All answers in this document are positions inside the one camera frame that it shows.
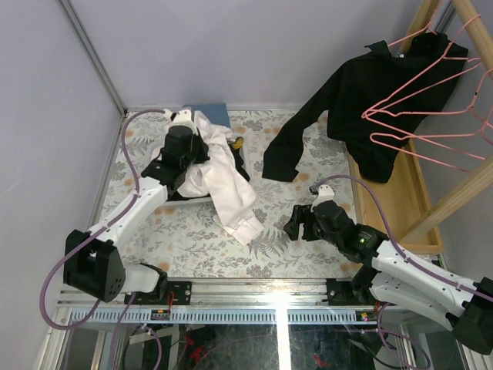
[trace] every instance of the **black sleeve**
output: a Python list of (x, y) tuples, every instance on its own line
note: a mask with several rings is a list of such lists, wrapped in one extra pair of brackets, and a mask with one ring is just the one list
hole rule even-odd
[(303, 154), (303, 131), (317, 121), (323, 111), (330, 109), (337, 96), (341, 66), (283, 126), (263, 155), (264, 179), (291, 182), (298, 174), (295, 167)]

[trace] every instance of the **white wall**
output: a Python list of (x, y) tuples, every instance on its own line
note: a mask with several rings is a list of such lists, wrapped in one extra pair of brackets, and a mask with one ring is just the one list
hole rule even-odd
[(24, 370), (47, 331), (39, 290), (87, 227), (118, 115), (55, 1), (3, 2), (0, 49), (0, 368)]
[(128, 106), (300, 106), (419, 1), (73, 0)]
[[(479, 12), (484, 15), (483, 22), (490, 33), (493, 33), (493, 4), (491, 2), (475, 2)], [(456, 17), (448, 30), (449, 38), (455, 34), (462, 23)], [(464, 33), (458, 40), (460, 45), (470, 50), (469, 56), (477, 56), (471, 40)], [(445, 110), (464, 109), (471, 101), (485, 68), (481, 66), (463, 76), (454, 95)], [(493, 82), (486, 79), (483, 89), (478, 95), (476, 109), (483, 116), (488, 114), (493, 100)], [(420, 126), (420, 133), (467, 133), (477, 130), (481, 123), (471, 115), (428, 117)], [(493, 129), (489, 130), (493, 140)], [(493, 154), (493, 146), (479, 138), (444, 140), (463, 150), (469, 150), (480, 156)], [(475, 168), (477, 160), (462, 155), (451, 155), (450, 152), (427, 144), (418, 145), (418, 152), (441, 160), (448, 160), (461, 167)], [(436, 202), (452, 189), (465, 173), (421, 161), (424, 178), (430, 192), (432, 202)], [(445, 244), (445, 259), (450, 269), (459, 274), (480, 279), (483, 276), (493, 278), (493, 242), (491, 225), (493, 221), (493, 188), (485, 190), (464, 207), (441, 223), (440, 230)]]

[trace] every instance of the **robotic arm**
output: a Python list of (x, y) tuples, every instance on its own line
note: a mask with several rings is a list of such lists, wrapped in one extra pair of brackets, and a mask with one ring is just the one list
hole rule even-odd
[[(402, 246), (399, 248), (403, 253), (398, 253), (387, 235), (373, 227), (354, 224), (344, 209), (332, 201), (334, 192), (328, 185), (310, 190), (318, 194), (314, 204), (295, 206), (284, 227), (290, 239), (298, 239), (300, 224), (303, 224), (304, 240), (325, 240), (335, 245), (349, 261), (363, 264), (351, 281), (349, 291), (331, 289), (329, 298), (339, 298), (339, 302), (345, 304), (355, 301), (373, 304), (374, 300), (379, 300), (399, 305), (441, 324), (473, 351), (491, 353), (493, 303), (465, 288), (493, 298), (492, 280), (484, 277), (477, 283), (452, 274)], [(409, 263), (410, 259), (417, 266)], [(445, 284), (439, 277), (457, 285)]]
[[(133, 193), (99, 224), (85, 233), (74, 230), (67, 237), (65, 254), (106, 227), (105, 232), (66, 261), (64, 283), (104, 302), (110, 302), (119, 293), (142, 292), (151, 301), (161, 301), (166, 295), (166, 272), (148, 264), (123, 267), (119, 248), (126, 245), (141, 222), (178, 190), (191, 165), (209, 159), (208, 147), (192, 121), (192, 112), (185, 109), (169, 115), (172, 122), (164, 146), (142, 172)], [(118, 218), (124, 210), (127, 212)]]

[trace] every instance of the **pink hanger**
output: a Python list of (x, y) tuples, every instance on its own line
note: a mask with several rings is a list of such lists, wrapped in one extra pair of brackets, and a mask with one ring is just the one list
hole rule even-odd
[[(435, 13), (433, 15), (433, 17), (431, 18), (431, 21), (426, 25), (426, 27), (424, 27), (423, 29), (411, 34), (411, 35), (408, 35), (402, 39), (399, 39), (397, 40), (396, 42), (392, 42), (391, 44), (389, 44), (388, 46), (391, 47), (393, 45), (396, 45), (398, 44), (399, 42), (402, 42), (404, 41), (405, 39), (409, 39), (411, 37), (414, 37), (418, 34), (421, 34), (422, 32), (425, 32), (427, 30), (430, 30), (430, 24), (435, 16)], [(455, 42), (455, 40), (457, 39), (457, 37), (464, 31), (465, 27), (467, 25), (469, 25), (471, 22), (473, 22), (476, 18), (478, 17), (481, 17), (480, 15), (476, 15), (474, 18), (470, 19), (469, 21), (467, 21), (462, 27), (461, 29), (457, 32), (457, 34), (455, 35), (454, 39), (452, 41), (449, 42), (449, 44), (447, 45), (447, 48), (445, 48), (445, 51), (444, 53), (442, 54), (442, 56), (437, 59), (435, 62), (431, 63), (426, 69), (424, 69), (423, 71), (421, 71), (420, 73), (418, 73), (415, 77), (413, 77), (412, 79), (410, 79), (408, 82), (406, 82), (403, 86), (401, 86), (400, 88), (396, 89), (392, 94), (390, 94), (386, 99), (383, 99), (381, 100), (380, 102), (374, 104), (372, 107), (368, 108), (363, 114), (362, 114), (362, 118), (365, 118), (373, 123), (376, 123), (378, 125), (381, 125), (381, 126), (384, 126), (384, 127), (387, 127), (389, 129), (392, 129), (394, 131), (397, 131), (399, 133), (403, 133), (404, 136), (403, 137), (399, 137), (399, 136), (396, 136), (394, 134), (390, 134), (390, 133), (372, 133), (370, 135), (370, 140), (373, 142), (373, 143), (376, 143), (376, 144), (379, 144), (379, 145), (382, 145), (382, 146), (386, 146), (388, 148), (391, 148), (391, 149), (395, 149), (395, 150), (398, 150), (398, 151), (401, 151), (401, 152), (404, 152), (404, 153), (407, 153), (407, 154), (411, 154), (413, 156), (417, 156), (417, 157), (420, 157), (424, 160), (429, 160), (431, 162), (434, 162), (434, 163), (438, 163), (438, 164), (441, 164), (443, 166), (447, 166), (447, 167), (452, 167), (452, 168), (455, 168), (455, 169), (458, 169), (458, 170), (462, 170), (462, 171), (468, 171), (464, 168), (460, 168), (460, 167), (457, 167), (453, 164), (450, 164), (450, 163), (446, 163), (446, 162), (442, 162), (440, 160), (436, 160), (434, 158), (430, 158), (428, 156), (423, 156), (421, 154), (417, 154), (417, 153), (412, 153), (406, 149), (403, 149), (403, 148), (400, 148), (400, 147), (396, 147), (396, 146), (393, 146), (391, 144), (388, 144), (388, 143), (383, 143), (381, 141), (379, 141), (377, 138), (379, 136), (384, 136), (384, 137), (390, 137), (390, 138), (393, 138), (393, 139), (396, 139), (396, 140), (406, 140), (406, 139), (416, 139), (416, 140), (423, 140), (427, 143), (431, 143), (433, 145), (436, 145), (436, 146), (439, 146), (439, 147), (442, 147), (442, 148), (445, 148), (447, 150), (453, 150), (455, 152), (458, 152), (458, 153), (462, 153), (462, 154), (465, 154), (467, 156), (471, 156), (473, 158), (476, 158), (476, 159), (479, 159), (479, 160), (483, 160), (484, 157), (482, 156), (477, 156), (473, 153), (469, 153), (465, 150), (460, 150), (460, 149), (455, 149), (451, 146), (447, 146), (447, 145), (444, 145), (442, 143), (439, 143), (439, 142), (436, 142), (432, 139), (437, 139), (437, 138), (457, 138), (457, 137), (471, 137), (471, 136), (477, 136), (477, 135), (480, 135), (481, 138), (483, 140), (485, 140), (486, 142), (490, 143), (490, 144), (493, 144), (493, 141), (491, 141), (489, 138), (487, 138), (486, 136), (486, 133), (485, 133), (485, 130), (486, 128), (490, 128), (490, 129), (493, 129), (493, 125), (491, 125), (489, 123), (489, 120), (491, 118), (491, 115), (493, 114), (493, 106), (491, 107), (488, 115), (486, 118), (482, 118), (480, 117), (474, 110), (474, 107), (475, 107), (475, 102), (476, 102), (476, 99), (478, 97), (478, 94), (481, 90), (481, 86), (485, 80), (485, 77), (487, 74), (489, 74), (490, 72), (493, 71), (493, 69), (490, 69), (488, 70), (487, 72), (485, 72), (483, 74), (483, 76), (481, 77), (481, 81), (478, 85), (478, 88), (476, 89), (476, 92), (471, 100), (471, 103), (463, 110), (460, 110), (460, 111), (455, 111), (455, 112), (399, 112), (399, 113), (392, 113), (386, 109), (388, 109), (389, 107), (391, 106), (394, 106), (395, 104), (398, 104), (400, 102), (403, 102), (405, 101), (406, 99), (409, 99), (411, 98), (412, 96), (415, 96), (419, 93), (422, 93), (423, 91), (425, 90), (428, 90), (432, 87), (435, 87), (437, 85), (440, 85), (446, 81), (449, 81), (451, 79), (454, 79), (458, 76), (461, 76), (467, 72), (470, 72), (471, 70), (473, 69), (476, 69), (479, 67), (479, 65), (481, 64), (481, 58), (455, 58), (455, 57), (447, 57), (447, 52), (448, 50), (451, 48), (452, 44)], [(428, 87), (425, 87), (417, 92), (413, 92), (412, 94), (408, 95), (408, 96), (405, 96), (404, 98), (401, 98), (393, 103), (389, 103), (387, 104), (386, 106), (382, 107), (382, 108), (378, 108), (379, 106), (381, 106), (382, 104), (388, 102), (393, 96), (395, 96), (397, 93), (399, 93), (402, 89), (404, 89), (405, 87), (409, 86), (413, 81), (415, 81), (416, 79), (418, 79), (420, 76), (422, 76), (423, 74), (425, 74), (429, 69), (433, 68), (434, 66), (436, 66), (442, 59), (450, 59), (450, 60), (466, 60), (467, 62), (474, 62), (474, 61), (479, 61), (478, 63), (476, 63), (474, 66), (468, 68), (468, 69), (465, 69), (464, 71), (461, 71), (453, 76), (450, 76), (446, 79), (443, 79), (441, 80), (440, 82), (436, 82), (435, 84), (431, 85), (431, 86), (428, 86)], [(409, 133), (408, 131), (405, 131), (405, 130), (402, 130), (402, 129), (399, 129), (397, 127), (394, 127), (394, 126), (390, 126), (386, 123), (383, 123), (381, 121), (378, 121), (377, 119), (373, 118), (372, 116), (375, 115), (376, 113), (385, 113), (385, 114), (388, 114), (390, 116), (393, 116), (393, 117), (398, 117), (402, 114), (408, 114), (408, 115), (458, 115), (458, 114), (462, 114), (462, 113), (471, 113), (473, 117), (475, 117), (476, 119), (479, 119), (483, 124), (481, 126), (480, 129), (474, 131), (473, 133), (462, 133), (462, 134), (449, 134), (449, 135), (416, 135), (416, 134), (413, 134), (413, 133)]]

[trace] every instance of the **table surface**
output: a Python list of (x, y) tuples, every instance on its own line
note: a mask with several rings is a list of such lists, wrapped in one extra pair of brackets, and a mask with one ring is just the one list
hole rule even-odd
[[(333, 174), (349, 174), (344, 144), (327, 138), (327, 115), (304, 134), (305, 151), (292, 183), (261, 178), (263, 152), (293, 111), (230, 111), (231, 127), (245, 138), (257, 192), (254, 213), (265, 231), (243, 247), (213, 221), (212, 203), (157, 208), (136, 236), (120, 249), (124, 264), (145, 261), (174, 278), (348, 278), (358, 265), (325, 242), (290, 241), (283, 232), (293, 206), (309, 204), (309, 186)], [(167, 121), (158, 113), (139, 117), (126, 132), (129, 154), (139, 173), (149, 162), (149, 148), (163, 140)], [(102, 208), (104, 218), (132, 191), (134, 182), (120, 150)], [(330, 184), (335, 200), (356, 219), (349, 180)]]

